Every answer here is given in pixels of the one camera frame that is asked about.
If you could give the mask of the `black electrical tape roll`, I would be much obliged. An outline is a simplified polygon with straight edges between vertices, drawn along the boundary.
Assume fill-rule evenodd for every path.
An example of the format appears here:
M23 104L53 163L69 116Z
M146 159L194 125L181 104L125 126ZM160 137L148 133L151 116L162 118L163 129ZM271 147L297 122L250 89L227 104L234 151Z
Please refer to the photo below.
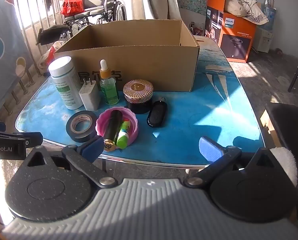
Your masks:
M92 111L79 111L66 124L66 132L75 142L86 142L96 136L97 116Z

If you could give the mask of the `pink plastic lid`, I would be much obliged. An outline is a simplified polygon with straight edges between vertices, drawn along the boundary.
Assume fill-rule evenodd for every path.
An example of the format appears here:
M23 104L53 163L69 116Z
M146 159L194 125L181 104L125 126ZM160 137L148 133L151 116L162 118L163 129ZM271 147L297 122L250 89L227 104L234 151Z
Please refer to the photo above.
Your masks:
M110 113L113 110L119 110L122 113L122 122L124 120L129 120L131 122L131 127L129 129L129 139L128 139L128 146L135 141L135 139L138 136L138 120L136 118L136 115L128 108L125 107L112 107L107 110L105 110L103 113L101 113L96 120L96 127L95 130L97 132L97 135L101 136L103 138L103 135L105 133Z

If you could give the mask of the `green glue stick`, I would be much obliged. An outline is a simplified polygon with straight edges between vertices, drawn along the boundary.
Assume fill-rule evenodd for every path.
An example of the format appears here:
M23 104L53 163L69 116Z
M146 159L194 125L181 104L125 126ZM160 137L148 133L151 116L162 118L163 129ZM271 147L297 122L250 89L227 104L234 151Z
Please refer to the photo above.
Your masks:
M116 146L118 148L124 149L128 146L129 139L129 129L131 127L131 122L129 120L124 120L121 124L120 131L116 140Z

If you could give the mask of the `black cylinder tube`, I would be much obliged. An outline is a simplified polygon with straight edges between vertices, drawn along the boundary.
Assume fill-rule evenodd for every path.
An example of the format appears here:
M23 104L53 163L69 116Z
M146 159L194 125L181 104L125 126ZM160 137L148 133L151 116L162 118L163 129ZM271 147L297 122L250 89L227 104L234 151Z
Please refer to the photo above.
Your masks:
M121 123L122 113L116 109L111 111L109 121L103 135L104 151L111 152L115 150Z

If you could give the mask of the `black key fob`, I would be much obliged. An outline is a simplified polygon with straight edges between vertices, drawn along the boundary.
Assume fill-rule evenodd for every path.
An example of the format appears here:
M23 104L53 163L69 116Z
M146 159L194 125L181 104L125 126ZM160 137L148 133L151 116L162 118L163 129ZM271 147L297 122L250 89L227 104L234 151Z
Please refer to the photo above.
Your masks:
M147 117L147 124L156 128L163 125L167 112L167 103L165 98L160 98L152 104L151 110Z

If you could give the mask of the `green dropper bottle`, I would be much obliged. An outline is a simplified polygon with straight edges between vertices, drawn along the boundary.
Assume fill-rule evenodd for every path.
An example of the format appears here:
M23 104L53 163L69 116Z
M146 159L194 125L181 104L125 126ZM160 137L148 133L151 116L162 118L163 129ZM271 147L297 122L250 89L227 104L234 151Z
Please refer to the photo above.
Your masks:
M100 87L106 104L117 104L119 102L119 96L116 88L116 80L112 77L111 70L105 59L100 60L100 77Z

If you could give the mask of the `gold lid black jar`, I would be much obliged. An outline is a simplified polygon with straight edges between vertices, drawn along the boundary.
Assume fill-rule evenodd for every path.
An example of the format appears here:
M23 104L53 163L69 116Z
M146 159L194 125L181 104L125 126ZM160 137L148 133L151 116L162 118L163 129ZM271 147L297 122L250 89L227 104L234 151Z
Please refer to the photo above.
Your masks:
M134 114L147 113L152 105L154 88L152 83L143 79L129 81L123 87L126 107Z

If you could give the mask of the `white power adapter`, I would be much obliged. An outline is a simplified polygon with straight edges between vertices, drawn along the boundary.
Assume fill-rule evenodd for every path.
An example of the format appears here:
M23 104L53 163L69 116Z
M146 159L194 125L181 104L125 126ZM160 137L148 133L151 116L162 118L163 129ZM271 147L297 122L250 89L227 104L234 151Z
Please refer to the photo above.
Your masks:
M100 94L95 80L83 79L83 85L79 91L79 96L87 111L96 111L100 104Z

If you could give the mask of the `black tracker device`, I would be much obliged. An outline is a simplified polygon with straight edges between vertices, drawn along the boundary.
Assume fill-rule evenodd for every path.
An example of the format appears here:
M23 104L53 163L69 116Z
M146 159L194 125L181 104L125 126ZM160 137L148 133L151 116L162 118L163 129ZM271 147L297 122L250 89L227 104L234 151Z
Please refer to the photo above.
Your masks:
M269 103L265 106L265 109L281 145L290 150L295 157L298 190L298 106L284 103Z

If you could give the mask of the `patterned grey cloth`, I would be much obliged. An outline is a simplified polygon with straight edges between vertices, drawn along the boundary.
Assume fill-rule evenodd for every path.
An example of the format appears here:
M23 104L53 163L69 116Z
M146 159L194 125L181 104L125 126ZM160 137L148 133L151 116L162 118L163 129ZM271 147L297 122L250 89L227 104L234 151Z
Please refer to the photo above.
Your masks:
M32 64L14 0L0 0L0 108Z

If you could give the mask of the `red bag on floor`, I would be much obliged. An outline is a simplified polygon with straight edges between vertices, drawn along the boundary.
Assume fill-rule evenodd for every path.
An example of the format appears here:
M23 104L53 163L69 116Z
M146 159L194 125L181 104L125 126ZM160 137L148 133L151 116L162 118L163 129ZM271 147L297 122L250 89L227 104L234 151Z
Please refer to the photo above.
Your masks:
M54 53L63 45L65 44L65 41L56 41L53 43L53 45L47 50L46 53L44 53L38 63L37 66L42 74L45 74L48 72L48 66L51 62L54 61Z

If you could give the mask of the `open cardboard box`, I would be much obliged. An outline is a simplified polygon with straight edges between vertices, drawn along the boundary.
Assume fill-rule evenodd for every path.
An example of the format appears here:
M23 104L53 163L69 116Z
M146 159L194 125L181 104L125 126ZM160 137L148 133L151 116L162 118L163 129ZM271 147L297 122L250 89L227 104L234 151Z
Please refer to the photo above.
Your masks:
M156 91L192 90L199 44L181 20L131 20L89 25L55 53L70 56L80 78L99 79L106 60L121 90L144 79Z

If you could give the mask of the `white cap on box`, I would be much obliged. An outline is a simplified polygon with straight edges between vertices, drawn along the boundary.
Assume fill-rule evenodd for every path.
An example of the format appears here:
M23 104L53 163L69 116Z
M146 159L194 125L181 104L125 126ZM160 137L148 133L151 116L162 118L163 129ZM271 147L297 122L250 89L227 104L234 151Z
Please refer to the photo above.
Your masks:
M256 0L225 0L224 10L256 25L269 22Z

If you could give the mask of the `wheelchair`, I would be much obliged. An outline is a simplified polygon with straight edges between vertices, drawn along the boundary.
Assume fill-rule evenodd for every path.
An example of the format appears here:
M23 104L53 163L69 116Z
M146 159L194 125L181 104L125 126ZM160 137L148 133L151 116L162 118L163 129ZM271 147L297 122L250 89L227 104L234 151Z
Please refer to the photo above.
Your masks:
M63 24L39 29L37 45L47 45L73 37L73 28L78 31L88 25L127 20L126 7L122 0L82 0L83 11L64 16Z

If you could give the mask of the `red plastic bag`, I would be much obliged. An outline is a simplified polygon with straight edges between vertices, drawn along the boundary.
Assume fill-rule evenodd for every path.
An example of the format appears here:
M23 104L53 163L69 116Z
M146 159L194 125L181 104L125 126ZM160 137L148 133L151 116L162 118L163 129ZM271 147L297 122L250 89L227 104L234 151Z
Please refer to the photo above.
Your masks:
M82 12L84 12L83 0L64 0L61 8L63 16L74 16Z

